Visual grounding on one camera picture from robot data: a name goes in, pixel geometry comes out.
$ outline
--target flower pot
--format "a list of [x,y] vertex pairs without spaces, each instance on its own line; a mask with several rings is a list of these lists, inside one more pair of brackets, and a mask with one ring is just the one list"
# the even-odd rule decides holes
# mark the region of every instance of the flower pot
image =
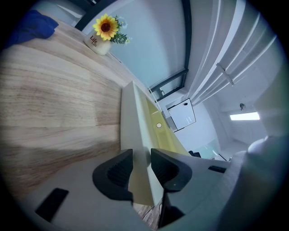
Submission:
[[112,47],[111,41],[104,41],[94,30],[84,38],[84,43],[98,55],[106,55]]

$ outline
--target yellow flower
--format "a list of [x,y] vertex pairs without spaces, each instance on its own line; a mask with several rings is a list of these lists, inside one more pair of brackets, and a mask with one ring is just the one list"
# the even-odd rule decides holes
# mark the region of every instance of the yellow flower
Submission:
[[96,35],[100,35],[104,41],[113,38],[118,31],[116,19],[107,14],[101,16],[101,19],[97,19],[96,24],[92,26],[97,32]]

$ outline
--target light wood surface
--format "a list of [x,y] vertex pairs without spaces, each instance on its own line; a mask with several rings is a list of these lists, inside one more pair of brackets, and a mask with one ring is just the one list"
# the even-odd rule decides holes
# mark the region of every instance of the light wood surface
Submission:
[[134,203],[133,207],[143,221],[151,228],[151,230],[158,229],[158,222],[162,211],[162,200],[155,206]]
[[17,199],[60,168],[120,150],[121,89],[132,80],[113,55],[58,21],[48,39],[13,45],[0,60],[1,171]]

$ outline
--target ceiling light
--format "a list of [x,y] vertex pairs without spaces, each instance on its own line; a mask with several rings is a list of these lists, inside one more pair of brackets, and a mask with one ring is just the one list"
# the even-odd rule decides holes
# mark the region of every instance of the ceiling light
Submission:
[[258,112],[230,115],[231,120],[259,120]]

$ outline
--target blue towel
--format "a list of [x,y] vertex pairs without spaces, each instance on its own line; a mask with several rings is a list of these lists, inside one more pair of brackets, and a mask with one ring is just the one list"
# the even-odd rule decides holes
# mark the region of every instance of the blue towel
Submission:
[[36,10],[28,11],[13,30],[5,48],[34,38],[49,38],[58,23]]

